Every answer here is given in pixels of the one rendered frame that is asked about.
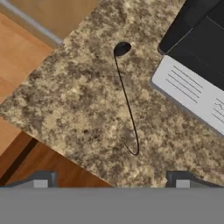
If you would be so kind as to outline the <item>brown wooden cabinet front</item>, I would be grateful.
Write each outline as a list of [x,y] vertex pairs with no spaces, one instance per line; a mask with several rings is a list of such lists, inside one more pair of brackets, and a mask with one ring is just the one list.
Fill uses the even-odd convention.
[[59,187],[110,187],[107,182],[21,132],[0,156],[0,186],[26,179],[37,171],[57,172]]

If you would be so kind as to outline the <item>black and white countertop appliance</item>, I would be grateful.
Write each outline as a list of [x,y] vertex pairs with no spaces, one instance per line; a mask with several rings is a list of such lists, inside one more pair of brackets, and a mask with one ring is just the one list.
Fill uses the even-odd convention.
[[224,0],[185,0],[150,83],[224,136]]

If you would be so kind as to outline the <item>grey cabinet plinth strip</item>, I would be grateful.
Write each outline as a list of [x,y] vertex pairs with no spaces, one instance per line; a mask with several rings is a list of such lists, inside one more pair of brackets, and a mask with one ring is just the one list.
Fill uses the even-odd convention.
[[0,12],[48,46],[55,48],[63,44],[61,38],[21,11],[9,0],[0,0]]

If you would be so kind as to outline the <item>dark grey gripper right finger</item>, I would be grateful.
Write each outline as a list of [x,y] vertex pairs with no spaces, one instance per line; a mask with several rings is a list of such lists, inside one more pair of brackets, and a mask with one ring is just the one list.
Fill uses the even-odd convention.
[[217,185],[199,178],[196,178],[189,171],[167,171],[166,187],[172,188],[206,188],[215,187],[221,188],[221,185]]

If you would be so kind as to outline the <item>black ladle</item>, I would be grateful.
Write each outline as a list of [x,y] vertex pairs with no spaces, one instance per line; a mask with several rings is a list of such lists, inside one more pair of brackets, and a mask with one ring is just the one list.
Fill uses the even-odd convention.
[[129,102],[129,99],[128,99],[128,96],[127,96],[127,93],[126,93],[126,90],[125,90],[125,86],[123,84],[123,78],[121,76],[121,73],[120,73],[120,70],[119,70],[119,66],[118,66],[118,62],[117,62],[117,58],[118,57],[122,57],[123,55],[128,53],[130,51],[130,49],[131,49],[131,44],[129,42],[121,41],[121,42],[117,43],[116,46],[114,47],[113,55],[114,55],[116,70],[117,70],[117,73],[118,73],[118,76],[119,76],[119,80],[120,80],[121,85],[122,85],[122,91],[123,91],[123,94],[124,94],[124,98],[126,100],[126,104],[127,104],[128,111],[129,111],[129,116],[130,116],[130,119],[131,119],[131,122],[132,122],[132,125],[133,125],[133,130],[134,130],[135,138],[136,138],[136,151],[135,152],[133,152],[128,147],[127,144],[125,144],[125,147],[128,149],[130,154],[132,154],[133,156],[137,156],[139,154],[139,151],[140,151],[140,145],[139,145],[139,139],[138,139],[138,134],[137,134],[137,128],[136,128],[136,125],[135,125],[134,117],[132,115],[130,102]]

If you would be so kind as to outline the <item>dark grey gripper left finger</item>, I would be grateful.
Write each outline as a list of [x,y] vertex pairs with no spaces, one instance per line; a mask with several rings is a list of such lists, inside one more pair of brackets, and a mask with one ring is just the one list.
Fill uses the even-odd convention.
[[23,188],[52,188],[58,186],[56,171],[35,171],[28,178],[21,179],[6,185],[6,187]]

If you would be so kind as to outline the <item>light wooden cabinet run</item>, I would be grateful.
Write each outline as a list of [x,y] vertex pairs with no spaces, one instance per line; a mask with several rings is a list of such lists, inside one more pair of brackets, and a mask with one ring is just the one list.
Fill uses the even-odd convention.
[[62,40],[101,0],[9,0]]

